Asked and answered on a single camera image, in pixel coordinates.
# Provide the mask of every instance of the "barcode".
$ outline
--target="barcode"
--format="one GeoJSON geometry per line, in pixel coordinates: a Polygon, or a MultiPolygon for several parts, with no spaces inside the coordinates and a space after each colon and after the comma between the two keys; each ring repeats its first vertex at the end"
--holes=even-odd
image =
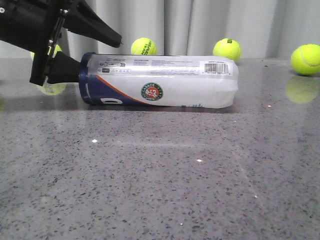
{"type": "Polygon", "coordinates": [[[204,64],[204,72],[208,74],[229,74],[229,66],[226,63],[206,63],[204,64]]]}

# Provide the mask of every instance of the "roland garros logo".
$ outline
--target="roland garros logo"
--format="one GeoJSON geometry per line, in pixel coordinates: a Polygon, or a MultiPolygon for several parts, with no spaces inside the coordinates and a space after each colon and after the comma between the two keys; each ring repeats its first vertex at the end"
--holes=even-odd
{"type": "Polygon", "coordinates": [[[144,99],[156,101],[162,98],[164,91],[158,84],[149,82],[142,87],[141,95],[144,99]]]}

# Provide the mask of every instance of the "speckled gray surface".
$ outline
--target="speckled gray surface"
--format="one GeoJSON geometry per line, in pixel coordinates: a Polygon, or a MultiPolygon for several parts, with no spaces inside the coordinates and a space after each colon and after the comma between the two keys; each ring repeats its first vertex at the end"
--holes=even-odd
{"type": "Polygon", "coordinates": [[[238,67],[228,108],[94,107],[0,59],[0,239],[320,239],[319,75],[238,67]]]}

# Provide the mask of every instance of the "orange stripe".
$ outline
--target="orange stripe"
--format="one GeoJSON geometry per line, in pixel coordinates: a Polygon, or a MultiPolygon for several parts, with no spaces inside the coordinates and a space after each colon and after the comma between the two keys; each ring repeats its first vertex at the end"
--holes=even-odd
{"type": "Polygon", "coordinates": [[[112,86],[110,83],[108,83],[106,80],[104,80],[101,76],[99,75],[95,75],[97,79],[99,79],[101,82],[103,82],[105,85],[107,85],[109,88],[112,88],[113,90],[115,90],[117,93],[121,94],[122,96],[125,96],[126,98],[128,99],[131,99],[131,100],[134,100],[136,102],[139,102],[141,104],[145,104],[145,105],[152,105],[152,104],[149,104],[149,103],[145,103],[143,101],[139,101],[127,94],[125,94],[124,92],[120,91],[119,89],[117,89],[116,87],[112,86]]]}

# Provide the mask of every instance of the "barcode label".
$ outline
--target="barcode label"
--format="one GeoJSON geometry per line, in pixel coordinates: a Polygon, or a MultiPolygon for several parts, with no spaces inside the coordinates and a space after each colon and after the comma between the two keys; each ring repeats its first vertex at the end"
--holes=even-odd
{"type": "Polygon", "coordinates": [[[204,65],[204,72],[208,74],[225,75],[229,73],[228,64],[225,63],[207,63],[204,65]]]}
{"type": "Polygon", "coordinates": [[[223,61],[200,62],[200,73],[203,75],[232,76],[232,65],[223,61]]]}

